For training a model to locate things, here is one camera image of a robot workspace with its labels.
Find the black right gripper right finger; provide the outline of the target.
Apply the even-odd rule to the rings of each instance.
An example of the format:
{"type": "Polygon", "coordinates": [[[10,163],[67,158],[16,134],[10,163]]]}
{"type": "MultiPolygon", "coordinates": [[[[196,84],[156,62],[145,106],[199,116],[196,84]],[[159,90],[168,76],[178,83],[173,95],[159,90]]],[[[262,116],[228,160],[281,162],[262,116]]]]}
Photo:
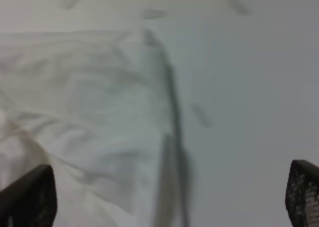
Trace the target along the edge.
{"type": "Polygon", "coordinates": [[[293,160],[286,187],[285,206],[294,227],[319,227],[319,167],[293,160]]]}

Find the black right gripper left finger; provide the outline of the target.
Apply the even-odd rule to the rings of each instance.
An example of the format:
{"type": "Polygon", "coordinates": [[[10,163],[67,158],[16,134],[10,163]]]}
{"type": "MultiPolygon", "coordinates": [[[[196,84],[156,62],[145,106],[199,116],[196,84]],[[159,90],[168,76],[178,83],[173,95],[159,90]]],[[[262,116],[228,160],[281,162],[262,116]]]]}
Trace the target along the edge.
{"type": "Polygon", "coordinates": [[[39,165],[0,192],[2,227],[51,227],[57,214],[53,169],[39,165]]]}

